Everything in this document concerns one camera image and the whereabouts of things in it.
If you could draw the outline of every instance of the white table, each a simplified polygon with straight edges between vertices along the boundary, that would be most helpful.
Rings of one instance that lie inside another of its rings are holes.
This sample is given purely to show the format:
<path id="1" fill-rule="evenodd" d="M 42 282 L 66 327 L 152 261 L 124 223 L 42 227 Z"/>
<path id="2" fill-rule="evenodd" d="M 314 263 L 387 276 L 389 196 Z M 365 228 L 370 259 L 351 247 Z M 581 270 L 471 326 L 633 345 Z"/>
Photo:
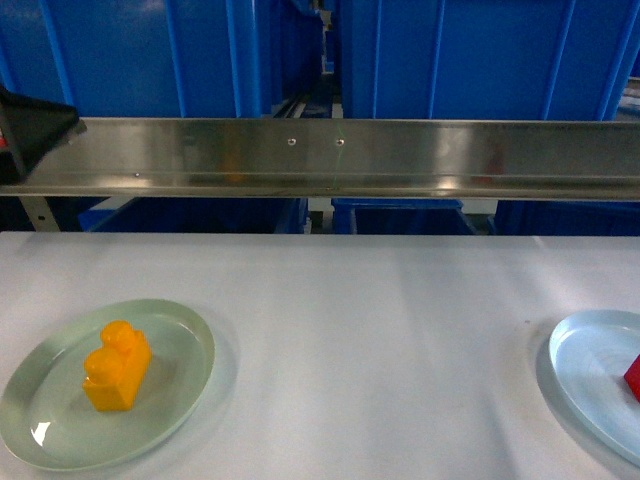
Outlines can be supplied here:
<path id="1" fill-rule="evenodd" d="M 546 342 L 640 312 L 640 239 L 0 234 L 0 388 L 56 329 L 135 298 L 217 342 L 185 425 L 73 475 L 0 450 L 0 478 L 608 479 L 640 469 L 577 422 Z"/>

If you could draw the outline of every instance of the blue storage bin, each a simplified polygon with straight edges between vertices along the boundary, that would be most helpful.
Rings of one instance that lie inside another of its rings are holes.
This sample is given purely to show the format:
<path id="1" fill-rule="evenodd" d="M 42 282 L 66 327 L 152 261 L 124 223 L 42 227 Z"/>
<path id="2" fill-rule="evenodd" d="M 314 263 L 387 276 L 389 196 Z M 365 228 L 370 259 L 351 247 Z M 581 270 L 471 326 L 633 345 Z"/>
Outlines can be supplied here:
<path id="1" fill-rule="evenodd" d="M 340 3 L 346 117 L 612 118 L 638 0 Z"/>
<path id="2" fill-rule="evenodd" d="M 640 55 L 636 58 L 636 63 L 633 64 L 633 68 L 631 69 L 632 77 L 640 77 Z"/>
<path id="3" fill-rule="evenodd" d="M 3 0 L 0 77 L 81 116 L 259 117 L 281 102 L 271 72 L 280 32 L 306 46 L 304 28 L 317 17 L 291 0 L 277 4 L 290 15 L 272 33 L 269 0 Z M 290 94 L 308 90 L 295 82 L 311 75 L 306 57 L 293 61 Z"/>
<path id="4" fill-rule="evenodd" d="M 473 235 L 458 200 L 334 198 L 336 234 Z"/>
<path id="5" fill-rule="evenodd" d="M 495 235 L 638 236 L 640 205 L 632 202 L 500 202 Z"/>
<path id="6" fill-rule="evenodd" d="M 80 215 L 86 231 L 303 233 L 308 207 L 306 199 L 144 198 L 106 217 L 94 213 Z"/>

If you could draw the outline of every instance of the light blue plate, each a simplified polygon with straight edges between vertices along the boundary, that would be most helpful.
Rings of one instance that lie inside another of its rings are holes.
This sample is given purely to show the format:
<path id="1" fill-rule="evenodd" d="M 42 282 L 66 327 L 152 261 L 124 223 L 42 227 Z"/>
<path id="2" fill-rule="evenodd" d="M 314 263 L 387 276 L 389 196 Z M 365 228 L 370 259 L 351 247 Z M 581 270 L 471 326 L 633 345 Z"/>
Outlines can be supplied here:
<path id="1" fill-rule="evenodd" d="M 549 354 L 569 406 L 600 440 L 640 466 L 640 402 L 623 375 L 640 355 L 640 315 L 576 313 L 560 322 Z"/>
<path id="2" fill-rule="evenodd" d="M 153 357 L 130 411 L 97 412 L 82 390 L 83 362 L 115 319 L 142 330 Z M 16 457 L 47 470 L 129 460 L 187 419 L 213 359 L 209 327 L 183 305 L 134 300 L 101 308 L 47 338 L 20 364 L 0 400 L 0 434 Z"/>

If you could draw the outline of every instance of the yellow duck-shaped block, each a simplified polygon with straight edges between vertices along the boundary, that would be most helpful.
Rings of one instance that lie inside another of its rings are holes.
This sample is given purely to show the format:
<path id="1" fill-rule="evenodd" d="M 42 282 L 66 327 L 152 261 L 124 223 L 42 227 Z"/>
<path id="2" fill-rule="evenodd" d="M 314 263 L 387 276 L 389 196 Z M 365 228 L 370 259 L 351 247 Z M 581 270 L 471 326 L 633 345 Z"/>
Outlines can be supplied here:
<path id="1" fill-rule="evenodd" d="M 144 333 L 129 322 L 115 320 L 100 333 L 103 346 L 84 361 L 82 388 L 100 412 L 130 410 L 151 361 Z"/>

